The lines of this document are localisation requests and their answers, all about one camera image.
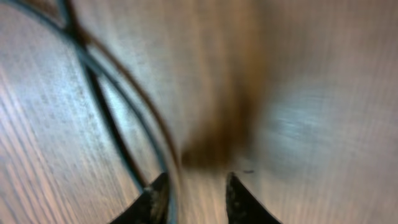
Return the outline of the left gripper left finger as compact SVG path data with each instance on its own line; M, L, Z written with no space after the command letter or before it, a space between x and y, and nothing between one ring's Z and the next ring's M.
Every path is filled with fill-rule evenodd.
M169 200L169 175L163 172L110 224L165 224Z

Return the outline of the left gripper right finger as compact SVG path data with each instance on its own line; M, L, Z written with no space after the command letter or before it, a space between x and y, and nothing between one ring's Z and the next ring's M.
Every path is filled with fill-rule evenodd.
M230 172L226 179L226 213L229 224L282 224L234 172Z

